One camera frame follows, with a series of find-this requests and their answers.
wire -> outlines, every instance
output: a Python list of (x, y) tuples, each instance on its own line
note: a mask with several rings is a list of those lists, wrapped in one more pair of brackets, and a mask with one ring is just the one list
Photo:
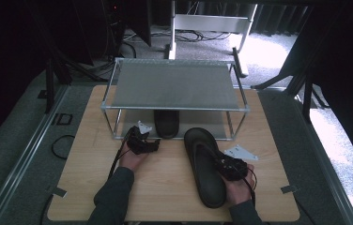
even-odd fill
[(45, 211), (47, 211), (48, 206), (50, 205), (50, 202), (53, 199), (53, 197), (54, 197), (54, 195), (51, 194), (50, 197), (47, 199), (46, 203), (44, 204), (44, 207), (42, 208), (41, 219), (39, 220), (39, 224), (43, 224), (44, 217), (45, 217)]
[[(129, 135), (130, 135), (130, 131), (127, 132), (126, 137), (129, 137)], [(129, 149), (127, 152), (125, 152), (121, 155), (121, 150), (123, 149), (126, 141), (127, 141), (127, 139), (123, 140), (123, 142), (121, 143), (121, 147), (118, 149), (117, 154), (115, 154), (115, 159), (113, 160), (112, 168), (109, 171), (109, 175), (107, 176), (107, 179), (110, 179), (112, 177), (113, 172), (115, 171), (115, 165), (117, 164), (118, 160), (121, 159), (124, 156), (124, 154), (126, 154), (128, 151), (130, 151), (130, 149)]]
[(246, 183), (247, 187), (249, 188), (250, 190), (250, 194), (252, 196), (252, 202), (253, 202), (253, 206), (255, 207), (255, 188), (256, 188), (256, 183), (257, 183), (257, 179), (256, 179), (256, 175), (255, 173), (253, 172), (253, 170), (251, 170), (250, 168), (247, 168), (248, 170), (250, 170), (252, 173), (253, 173), (253, 177), (254, 177), (254, 187), (252, 187), (250, 185), (250, 183), (247, 181), (247, 179), (244, 177), (243, 173), (238, 170), (238, 168), (236, 168), (235, 165), (232, 165), (232, 167), (236, 170), (236, 172), (240, 173), (240, 176), (242, 178), (242, 180), (244, 181), (244, 183)]
[(123, 44), (129, 46), (132, 49), (133, 57), (136, 58), (135, 48), (131, 44), (127, 43), (127, 41), (123, 41)]
[(69, 134), (63, 135), (63, 136), (61, 136), (60, 138), (56, 139), (56, 140), (53, 142), (53, 144), (51, 145), (51, 151), (52, 151), (52, 153), (54, 154), (54, 156), (56, 156), (57, 158), (61, 158), (61, 159), (64, 159), (64, 160), (68, 159), (67, 157), (62, 157), (62, 156), (58, 155), (58, 154), (55, 152), (55, 150), (54, 150), (54, 145), (55, 145), (59, 140), (64, 139), (64, 138), (67, 138), (67, 137), (73, 138), (73, 139), (75, 138), (73, 135), (69, 135)]
[[(208, 40), (222, 40), (222, 39), (229, 38), (231, 36), (231, 33), (221, 32), (216, 37), (208, 37), (208, 36), (203, 35), (203, 33), (201, 33), (201, 32), (193, 31), (193, 30), (177, 30), (176, 33), (179, 34), (179, 35), (176, 35), (176, 40), (178, 40), (178, 41), (186, 41), (186, 42), (198, 42), (198, 41), (208, 41)], [(193, 37), (183, 36), (185, 34), (192, 35)], [(125, 38), (123, 40), (126, 41), (126, 42), (128, 41), (129, 43), (143, 42), (142, 40), (140, 40), (140, 41), (130, 40), (131, 38), (134, 38), (135, 36), (136, 36), (136, 34), (125, 35)], [(155, 32), (155, 33), (152, 33), (151, 36), (152, 37), (159, 37), (159, 38), (160, 37), (169, 37), (169, 36), (171, 36), (171, 31), (167, 30), (167, 31), (164, 31), (164, 32)]]
[(126, 153), (128, 153), (129, 151), (130, 151), (130, 149), (127, 150), (125, 153), (123, 153), (121, 156), (119, 156), (117, 160), (120, 160), (120, 159), (121, 159), (124, 155), (126, 155)]
[(74, 67), (68, 66), (68, 68), (69, 68), (69, 71), (72, 75), (77, 76), (79, 78), (87, 76), (95, 82), (108, 82), (109, 81), (108, 79), (102, 78), (101, 76), (108, 73), (109, 71), (111, 71), (113, 69), (113, 67), (115, 66), (115, 61), (113, 60), (113, 58), (111, 56), (108, 56), (107, 61), (108, 62), (106, 64), (98, 66), (98, 67), (85, 68), (86, 71), (88, 71), (89, 73), (92, 74), (91, 76), (87, 76), (86, 74), (81, 72), (79, 69), (76, 69)]

black device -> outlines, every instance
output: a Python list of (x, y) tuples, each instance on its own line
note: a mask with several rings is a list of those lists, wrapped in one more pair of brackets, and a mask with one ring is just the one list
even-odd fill
[(114, 57), (120, 56), (125, 29), (129, 27), (148, 46), (151, 46), (151, 4), (149, 0), (108, 0), (108, 21), (113, 45), (109, 46), (109, 53)]
[(127, 141), (127, 146), (135, 155), (157, 151), (159, 149), (160, 139), (157, 139), (155, 142), (147, 142), (146, 139), (148, 136), (148, 132), (141, 134), (139, 128), (133, 126), (127, 132), (124, 140)]
[(239, 158), (224, 155), (223, 158), (215, 159), (217, 171), (228, 181), (241, 180), (247, 176), (247, 162)]

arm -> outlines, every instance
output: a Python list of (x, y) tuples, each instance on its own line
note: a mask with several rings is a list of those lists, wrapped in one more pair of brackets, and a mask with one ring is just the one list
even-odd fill
[[(253, 186), (253, 165), (248, 164), (250, 169), (245, 177), (251, 187)], [(242, 180), (228, 181), (223, 178), (226, 186), (227, 201), (232, 203), (229, 208), (230, 216), (234, 224), (238, 225), (255, 225), (262, 224), (261, 218), (258, 216), (253, 202), (249, 187)]]
[(133, 171), (118, 167), (95, 195), (96, 205), (87, 224), (122, 224), (127, 215)]
[(118, 168), (95, 195), (96, 205), (87, 224), (123, 224), (127, 215), (134, 172), (148, 154), (135, 155), (125, 144)]

black flip-flop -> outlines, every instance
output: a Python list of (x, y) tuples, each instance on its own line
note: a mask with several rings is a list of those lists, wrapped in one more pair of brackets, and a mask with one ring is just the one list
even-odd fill
[(199, 127), (186, 131), (184, 142), (201, 201), (208, 208), (221, 207), (226, 189), (214, 164), (215, 158), (222, 156), (217, 142), (211, 133)]
[(154, 123), (159, 137), (172, 139), (179, 132), (179, 111), (155, 110)]

floor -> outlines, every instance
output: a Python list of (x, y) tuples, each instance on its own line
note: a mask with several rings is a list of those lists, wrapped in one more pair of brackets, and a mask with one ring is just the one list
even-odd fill
[[(152, 47), (147, 47), (142, 40), (138, 37), (128, 37), (126, 41), (134, 47), (136, 51), (137, 57), (144, 58), (163, 58), (164, 53), (166, 52), (166, 44), (169, 41), (168, 38), (169, 31), (163, 27), (155, 27), (154, 34), (152, 37)], [(239, 42), (239, 36), (236, 35), (221, 35), (215, 33), (205, 33), (208, 38), (216, 38), (211, 41), (199, 41), (199, 42), (186, 42), (186, 41), (178, 41), (177, 42), (177, 51), (176, 51), (176, 59), (178, 58), (191, 58), (191, 59), (216, 59), (216, 60), (232, 60), (231, 48), (236, 46), (236, 42)], [(190, 38), (194, 38), (195, 34), (188, 34)], [(242, 50), (239, 57), (244, 61), (247, 65), (249, 71), (249, 77), (242, 79), (243, 85), (251, 86), (254, 84), (259, 84), (261, 82), (266, 81), (267, 79), (278, 74), (281, 66), (283, 65), (284, 59), (288, 55), (292, 45), (294, 44), (296, 37), (287, 37), (284, 35), (275, 35), (273, 37), (267, 37), (258, 34), (251, 34), (248, 36), (246, 43), (244, 45), (244, 49)], [(122, 54), (125, 57), (133, 57), (132, 48), (128, 45), (123, 45)], [(96, 65), (93, 67), (88, 67), (89, 69), (93, 69), (98, 76), (106, 77), (108, 76), (108, 71), (110, 71), (111, 67), (107, 67), (107, 62), (105, 60), (98, 60)], [(71, 106), (77, 108), (71, 108), (70, 106), (59, 106), (58, 111), (63, 113), (75, 112), (76, 117), (79, 114), (84, 112), (84, 103), (76, 102), (77, 99), (87, 99), (89, 97), (90, 88), (93, 83), (86, 85), (86, 78), (82, 77), (77, 72), (74, 73), (73, 80), (75, 81), (74, 85), (70, 88), (68, 96), (64, 101)], [(274, 90), (283, 90), (286, 88), (290, 78), (286, 78), (282, 81), (279, 81), (271, 86)], [(35, 95), (37, 90), (41, 88), (42, 78), (38, 77), (37, 81), (32, 82), (30, 87), (26, 90), (26, 94)], [(319, 87), (315, 87), (317, 93), (321, 94), (321, 90)], [(31, 135), (34, 134), (36, 128), (40, 126), (41, 117), (36, 112), (41, 112), (45, 107), (45, 101), (39, 101), (34, 99), (34, 109), (31, 108), (31, 105), (28, 102), (32, 100), (27, 95), (27, 99), (21, 101), (21, 103), (15, 107), (18, 110), (18, 114), (12, 114), (9, 117), (9, 120), (6, 122), (5, 126), (7, 128), (0, 129), (0, 140), (4, 139), (4, 136), (9, 139), (9, 142), (1, 142), (0, 141), (0, 149), (7, 149), (9, 145), (15, 146), (17, 149), (17, 153), (3, 152), (0, 151), (0, 187), (3, 185), (4, 180), (7, 180), (9, 172), (14, 169), (14, 162), (18, 161), (18, 156), (23, 154), (23, 149), (25, 145), (23, 140), (29, 140)], [(302, 98), (302, 92), (299, 93), (297, 99)], [(268, 107), (273, 107), (269, 109), (273, 111), (277, 109), (277, 106), (271, 106), (271, 102), (267, 103)], [(343, 187), (343, 191), (345, 192), (347, 198), (349, 199), (350, 206), (353, 208), (353, 147), (349, 142), (349, 139), (346, 137), (344, 130), (339, 125), (338, 120), (333, 115), (332, 110), (328, 108), (322, 108), (314, 99), (314, 104), (316, 107), (311, 109), (311, 119), (313, 123), (313, 127), (315, 132), (317, 133), (318, 138), (321, 141), (321, 145), (323, 148), (315, 149), (314, 158), (317, 158), (317, 162), (319, 164), (329, 164), (330, 167), (320, 167), (322, 168), (322, 172), (325, 175), (325, 178), (329, 183), (331, 188), (338, 188), (333, 185), (332, 182), (340, 183)], [(280, 114), (274, 113), (270, 116), (273, 116), (272, 123), (276, 123), (274, 126), (278, 128), (282, 128), (284, 124), (278, 123), (278, 116), (282, 116), (282, 110)], [(78, 124), (72, 124), (70, 127), (61, 127), (61, 126), (52, 126), (46, 132), (47, 135), (45, 139), (39, 140), (42, 142), (41, 146), (37, 149), (37, 152), (34, 157), (31, 159), (31, 166), (23, 168), (22, 177), (18, 178), (18, 182), (20, 182), (18, 188), (14, 189), (14, 197), (8, 200), (8, 208), (4, 209), (2, 212), (2, 218), (0, 218), (0, 224), (6, 224), (7, 221), (14, 221), (16, 223), (20, 223), (23, 220), (21, 218), (25, 217), (25, 221), (28, 218), (32, 217), (32, 214), (35, 215), (32, 221), (38, 220), (41, 216), (42, 205), (45, 204), (47, 197), (51, 191), (51, 185), (56, 184), (56, 180), (59, 174), (59, 171), (62, 170), (64, 162), (55, 161), (51, 159), (51, 161), (47, 160), (38, 160), (39, 158), (47, 158), (50, 157), (51, 154), (47, 152), (47, 150), (42, 150), (40, 148), (46, 149), (49, 145), (55, 140), (59, 134), (64, 134), (65, 132), (75, 132), (75, 129), (78, 127)], [(12, 132), (15, 134), (22, 134), (18, 136), (17, 139), (9, 138), (9, 128), (12, 128)], [(282, 145), (293, 144), (290, 142), (285, 142), (284, 136), (275, 136), (275, 139), (279, 140), (279, 143)], [(286, 159), (287, 164), (290, 163), (290, 167), (293, 169), (295, 167), (299, 167), (299, 164), (294, 161), (295, 152), (285, 152), (283, 157)], [(299, 183), (300, 180), (311, 183), (311, 181), (305, 180), (305, 172), (300, 176), (293, 176), (292, 181)], [(38, 180), (39, 184), (31, 184), (31, 180), (39, 179), (38, 174), (42, 174), (46, 179)], [(40, 188), (30, 188), (32, 186), (39, 185)], [(21, 196), (39, 196), (31, 201), (20, 202), (16, 199)], [(320, 214), (324, 214), (325, 212), (316, 211), (315, 208), (311, 208), (312, 204), (314, 207), (317, 207), (317, 203), (319, 202), (308, 202), (306, 201), (305, 205), (312, 210), (311, 214), (317, 217), (327, 218), (330, 215), (327, 213), (324, 216), (320, 216)], [(341, 224), (339, 222), (331, 222), (329, 218), (329, 224)], [(51, 221), (47, 221), (44, 219), (44, 223), (53, 224)], [(303, 217), (297, 223), (294, 224), (312, 224), (310, 219)]]

